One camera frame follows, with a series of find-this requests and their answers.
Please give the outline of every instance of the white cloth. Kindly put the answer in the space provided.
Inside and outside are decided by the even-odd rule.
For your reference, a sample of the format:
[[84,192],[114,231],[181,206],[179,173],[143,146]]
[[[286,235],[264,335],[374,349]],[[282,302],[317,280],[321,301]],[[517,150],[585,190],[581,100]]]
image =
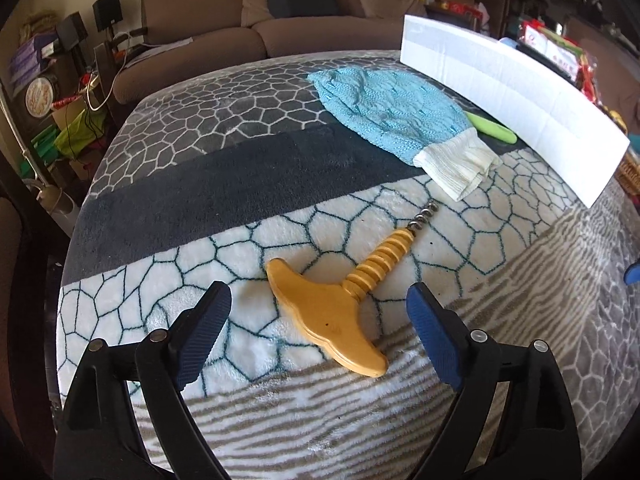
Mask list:
[[500,157],[478,138],[475,128],[468,128],[445,142],[425,146],[414,156],[414,166],[423,168],[456,202],[501,164]]
[[173,43],[167,43],[165,45],[158,45],[149,50],[145,50],[139,56],[136,56],[134,59],[129,61],[125,68],[129,68],[130,66],[134,66],[136,63],[140,61],[144,61],[149,57],[157,56],[158,54],[162,54],[163,52],[168,52],[169,50],[173,50],[174,48],[180,48],[181,46],[188,45],[193,43],[193,38],[187,38],[186,40],[174,41]]

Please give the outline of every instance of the white foam board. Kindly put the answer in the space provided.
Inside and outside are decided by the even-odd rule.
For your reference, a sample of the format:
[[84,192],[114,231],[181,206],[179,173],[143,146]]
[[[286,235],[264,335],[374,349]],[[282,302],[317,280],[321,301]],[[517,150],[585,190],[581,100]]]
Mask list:
[[400,61],[516,132],[587,207],[602,193],[629,145],[578,89],[492,38],[406,16]]

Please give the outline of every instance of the metal screw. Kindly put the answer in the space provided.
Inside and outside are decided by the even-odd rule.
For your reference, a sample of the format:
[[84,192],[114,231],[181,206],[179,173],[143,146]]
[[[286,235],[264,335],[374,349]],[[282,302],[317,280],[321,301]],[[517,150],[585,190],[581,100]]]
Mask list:
[[89,341],[88,349],[89,352],[97,352],[104,345],[104,341],[102,339],[91,339]]
[[542,339],[536,339],[533,342],[533,348],[535,348],[538,352],[544,353],[549,350],[549,345],[542,341]]
[[167,333],[164,328],[158,328],[154,330],[151,334],[149,334],[149,339],[154,343],[159,343],[166,339]]
[[485,332],[482,330],[473,330],[471,332],[471,339],[473,339],[476,343],[484,343],[488,337]]

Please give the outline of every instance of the corkscrew handle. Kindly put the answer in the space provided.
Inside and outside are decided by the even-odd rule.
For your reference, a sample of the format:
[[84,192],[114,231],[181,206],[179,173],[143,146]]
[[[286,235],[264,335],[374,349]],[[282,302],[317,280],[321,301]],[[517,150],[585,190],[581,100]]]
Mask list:
[[341,283],[342,288],[354,300],[361,302],[409,252],[414,238],[415,235],[408,228],[396,229],[347,275]]

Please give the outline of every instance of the blanket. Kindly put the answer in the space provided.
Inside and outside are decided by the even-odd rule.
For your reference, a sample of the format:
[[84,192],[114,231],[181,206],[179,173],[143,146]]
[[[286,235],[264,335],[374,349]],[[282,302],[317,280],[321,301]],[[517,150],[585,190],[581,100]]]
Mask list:
[[[585,209],[522,145],[501,152],[501,167],[454,202],[419,168],[341,130],[306,79],[340,66],[408,70],[397,60],[267,60],[141,102],[72,237],[58,310],[62,394],[91,338],[138,341],[222,280],[230,318],[183,394],[231,477],[401,479],[452,398],[404,310],[407,287],[422,280],[470,328],[505,343],[549,342],[584,471],[593,468],[638,403],[638,296],[622,284],[640,250],[638,216],[615,182]],[[310,279],[339,281],[430,198],[441,210],[362,304],[361,325],[389,371],[353,374],[300,337],[264,263],[279,256]],[[139,387],[129,391],[152,460],[168,467]],[[494,427],[495,415],[484,442]]]

